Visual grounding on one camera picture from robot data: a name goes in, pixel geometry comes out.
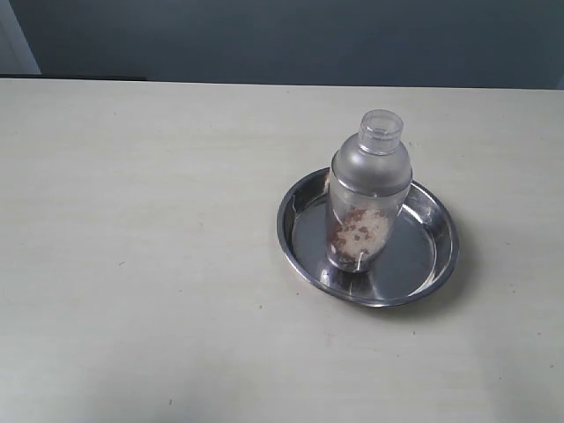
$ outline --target stainless steel plate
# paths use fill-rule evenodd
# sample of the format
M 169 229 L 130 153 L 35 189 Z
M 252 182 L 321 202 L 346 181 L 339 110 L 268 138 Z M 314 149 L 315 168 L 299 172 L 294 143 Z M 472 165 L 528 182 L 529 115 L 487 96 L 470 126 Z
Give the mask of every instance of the stainless steel plate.
M 329 169 L 297 182 L 278 210 L 278 239 L 300 275 L 342 300 L 369 307 L 399 306 L 438 289 L 458 256 L 455 224 L 428 190 L 412 183 L 394 232 L 372 269 L 340 271 L 325 255 L 325 199 Z

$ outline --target metal tray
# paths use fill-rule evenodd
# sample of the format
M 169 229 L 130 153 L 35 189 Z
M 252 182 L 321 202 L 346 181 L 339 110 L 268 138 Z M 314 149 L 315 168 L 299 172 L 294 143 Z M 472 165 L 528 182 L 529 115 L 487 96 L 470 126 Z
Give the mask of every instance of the metal tray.
M 458 237 L 447 209 L 416 182 L 384 251 L 367 273 L 333 267 L 325 255 L 325 199 L 329 169 L 309 174 L 278 210 L 278 239 L 292 267 L 312 285 L 341 300 L 391 307 L 436 291 L 455 268 Z

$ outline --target table surface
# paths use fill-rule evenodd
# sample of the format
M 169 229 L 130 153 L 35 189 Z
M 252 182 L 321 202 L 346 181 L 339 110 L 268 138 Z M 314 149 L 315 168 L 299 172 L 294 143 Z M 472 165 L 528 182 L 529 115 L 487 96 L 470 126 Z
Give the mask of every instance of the table surface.
M 287 189 L 404 118 L 453 277 L 296 276 Z M 564 92 L 0 80 L 0 421 L 563 421 Z

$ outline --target shaker lid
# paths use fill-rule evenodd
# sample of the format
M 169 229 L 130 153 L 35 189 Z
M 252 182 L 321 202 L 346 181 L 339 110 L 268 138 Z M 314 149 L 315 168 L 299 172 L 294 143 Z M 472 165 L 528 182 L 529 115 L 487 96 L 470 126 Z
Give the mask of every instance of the shaker lid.
M 331 168 L 348 189 L 369 197 L 387 197 L 412 181 L 409 154 L 401 142 L 404 123 L 388 110 L 373 110 L 362 118 L 357 134 L 333 157 Z

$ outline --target blue-gray wall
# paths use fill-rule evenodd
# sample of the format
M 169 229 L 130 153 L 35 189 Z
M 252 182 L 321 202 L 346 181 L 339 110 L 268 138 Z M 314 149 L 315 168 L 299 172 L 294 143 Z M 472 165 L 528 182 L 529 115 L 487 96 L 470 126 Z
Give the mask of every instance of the blue-gray wall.
M 564 1 L 11 0 L 43 73 L 554 88 Z

